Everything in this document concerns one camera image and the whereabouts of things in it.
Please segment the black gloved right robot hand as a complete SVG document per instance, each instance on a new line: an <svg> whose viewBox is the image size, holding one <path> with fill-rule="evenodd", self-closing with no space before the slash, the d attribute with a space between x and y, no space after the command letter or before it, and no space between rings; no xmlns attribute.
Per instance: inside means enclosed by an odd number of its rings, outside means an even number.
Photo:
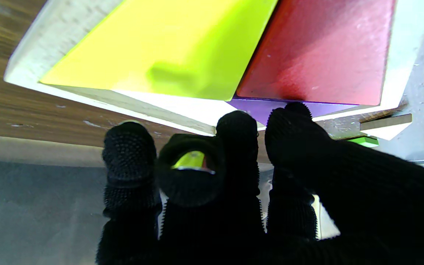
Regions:
<svg viewBox="0 0 424 265"><path fill-rule="evenodd" d="M137 122L105 135L98 265L424 265L424 167L337 141L303 103L274 109L261 219L257 123L234 111L213 137L156 152Z"/></svg>

